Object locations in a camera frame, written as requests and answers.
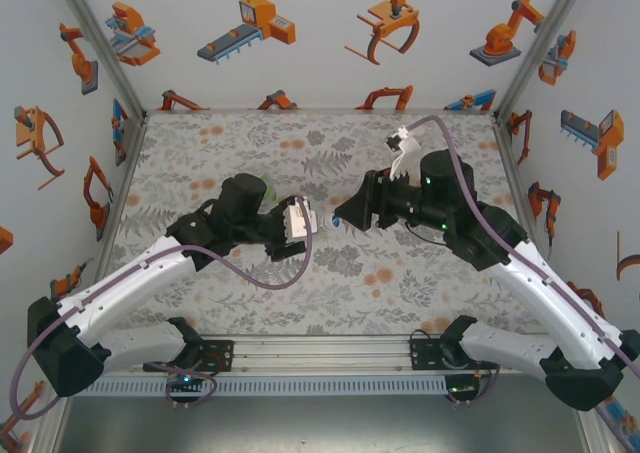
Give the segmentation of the floral patterned table cover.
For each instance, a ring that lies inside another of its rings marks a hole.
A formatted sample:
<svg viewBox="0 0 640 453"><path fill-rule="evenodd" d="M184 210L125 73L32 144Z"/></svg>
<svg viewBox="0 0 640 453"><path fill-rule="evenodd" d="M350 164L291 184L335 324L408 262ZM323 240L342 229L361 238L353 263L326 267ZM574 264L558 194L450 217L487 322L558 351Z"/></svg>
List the floral patterned table cover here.
<svg viewBox="0 0 640 453"><path fill-rule="evenodd" d="M219 195L241 172L275 183L274 206L306 196L331 212L367 171L391 164L385 139L416 115L161 115L147 127L126 197L109 269L151 245L180 216ZM349 260L338 271L336 259ZM540 325L507 290L441 245L438 233L398 223L359 231L342 222L314 236L309 265L272 262L260 246L234 249L154 294L121 328L185 318L202 334L392 335L443 331L466 314L493 327L537 333Z"/></svg>

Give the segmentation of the aluminium side frame rail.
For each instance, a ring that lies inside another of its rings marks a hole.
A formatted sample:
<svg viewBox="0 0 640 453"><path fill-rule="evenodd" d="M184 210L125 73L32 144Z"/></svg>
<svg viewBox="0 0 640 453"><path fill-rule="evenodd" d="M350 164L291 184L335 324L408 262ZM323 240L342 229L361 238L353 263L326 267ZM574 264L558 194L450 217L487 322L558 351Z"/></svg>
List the aluminium side frame rail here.
<svg viewBox="0 0 640 453"><path fill-rule="evenodd" d="M142 142L146 133L147 120L148 117L143 115L140 119L129 119L125 122L124 132L126 133L126 137L124 140L124 146L126 147L126 158L118 167L118 170L123 174L123 176L121 183L116 189L115 201L112 203L109 220L102 240L102 250L96 266L95 280L102 279L108 270L111 251L117 236L121 216L126 203L126 197L130 189L139 153L141 151Z"/></svg>
<svg viewBox="0 0 640 453"><path fill-rule="evenodd" d="M518 223L526 231L529 242L535 245L538 250L538 254L533 259L533 262L539 263L542 261L546 263L547 250L541 244L541 238L537 232L536 222L529 206L527 190L525 189L525 184L521 179L506 127L497 119L493 117L490 117L490 119L492 121L495 139L498 144L503 169L513 197ZM535 306L540 303L540 300L536 298L536 291L531 292L529 290L529 282L527 279L530 278L535 280L537 276L534 275L531 277L530 268L526 265L524 265L524 272L518 273L516 271L518 266L522 266L522 264L519 260L516 260L513 265L492 268L491 278L495 279L501 287L506 288L510 293L512 293L527 310L533 311Z"/></svg>

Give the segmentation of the aluminium rear frame rail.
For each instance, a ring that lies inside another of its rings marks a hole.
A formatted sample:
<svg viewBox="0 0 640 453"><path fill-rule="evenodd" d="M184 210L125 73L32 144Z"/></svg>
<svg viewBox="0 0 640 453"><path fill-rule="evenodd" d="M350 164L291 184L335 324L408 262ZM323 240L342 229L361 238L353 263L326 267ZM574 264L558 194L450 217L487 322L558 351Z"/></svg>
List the aluminium rear frame rail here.
<svg viewBox="0 0 640 453"><path fill-rule="evenodd" d="M498 112L495 110L444 110L442 108L409 108L405 110L394 110L389 108L377 108L373 110L358 110L354 108L299 108L291 110L280 109L267 109L259 110L255 108L213 108L204 110L148 110L146 111L147 117L159 117L161 115L239 115L239 114L270 114L270 115L290 115L290 114L329 114L329 115L341 115L341 114L364 114L364 115L385 115L385 114L400 114L400 115L467 115L467 116L495 116Z"/></svg>

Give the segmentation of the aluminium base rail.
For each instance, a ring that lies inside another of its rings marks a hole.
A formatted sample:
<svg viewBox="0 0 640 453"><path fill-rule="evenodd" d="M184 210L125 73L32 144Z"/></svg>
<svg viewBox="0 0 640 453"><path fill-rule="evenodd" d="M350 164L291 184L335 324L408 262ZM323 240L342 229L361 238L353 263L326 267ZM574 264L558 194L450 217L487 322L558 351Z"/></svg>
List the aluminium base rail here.
<svg viewBox="0 0 640 453"><path fill-rule="evenodd" d="M470 357L454 360L441 346L447 373L493 370L501 365L532 375L539 360L553 347L544 335L503 331L482 332ZM205 340L231 340L234 374L355 374L411 372L409 340L404 336L258 336Z"/></svg>

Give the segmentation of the aluminium frame post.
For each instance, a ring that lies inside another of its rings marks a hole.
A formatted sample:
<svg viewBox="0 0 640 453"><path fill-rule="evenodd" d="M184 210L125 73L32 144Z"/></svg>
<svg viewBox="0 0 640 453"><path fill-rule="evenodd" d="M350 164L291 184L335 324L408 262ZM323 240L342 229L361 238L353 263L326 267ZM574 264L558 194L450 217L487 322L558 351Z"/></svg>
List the aluminium frame post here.
<svg viewBox="0 0 640 453"><path fill-rule="evenodd" d="M544 59L552 41L557 37L560 27L576 2L577 0L555 0L552 4L532 46L524 56L523 63L504 93L496 112L497 123L505 123L510 117L517 101L537 71L537 67Z"/></svg>
<svg viewBox="0 0 640 453"><path fill-rule="evenodd" d="M626 453L597 412L578 411L577 417L586 453Z"/></svg>
<svg viewBox="0 0 640 453"><path fill-rule="evenodd" d="M120 66L115 53L111 50L109 41L91 8L88 0L64 0L85 37L94 48L99 62L108 73L117 92L124 100L128 112L142 124L146 119L146 109L134 91L134 88Z"/></svg>
<svg viewBox="0 0 640 453"><path fill-rule="evenodd" d="M57 440L65 428L68 399L60 399L39 422L27 453L54 453Z"/></svg>

